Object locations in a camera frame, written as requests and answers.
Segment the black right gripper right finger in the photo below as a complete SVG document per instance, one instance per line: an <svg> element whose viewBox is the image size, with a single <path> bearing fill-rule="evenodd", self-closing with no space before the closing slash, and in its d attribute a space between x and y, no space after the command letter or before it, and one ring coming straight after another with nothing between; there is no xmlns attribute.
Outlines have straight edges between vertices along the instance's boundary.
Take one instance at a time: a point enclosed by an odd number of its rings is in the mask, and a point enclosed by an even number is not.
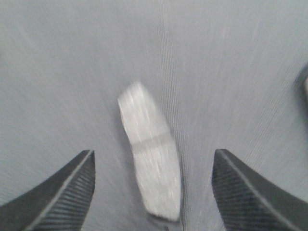
<svg viewBox="0 0 308 231"><path fill-rule="evenodd" d="M228 231L306 231L308 204L281 189L227 149L217 149L212 190Z"/></svg>

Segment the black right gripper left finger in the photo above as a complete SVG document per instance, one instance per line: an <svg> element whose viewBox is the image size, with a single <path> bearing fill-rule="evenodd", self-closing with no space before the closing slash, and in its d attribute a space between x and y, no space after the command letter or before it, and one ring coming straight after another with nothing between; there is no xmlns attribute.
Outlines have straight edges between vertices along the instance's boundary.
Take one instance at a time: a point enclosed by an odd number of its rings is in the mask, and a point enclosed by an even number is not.
<svg viewBox="0 0 308 231"><path fill-rule="evenodd" d="M2 231L79 231L95 190L95 152L84 150L28 192L0 207Z"/></svg>

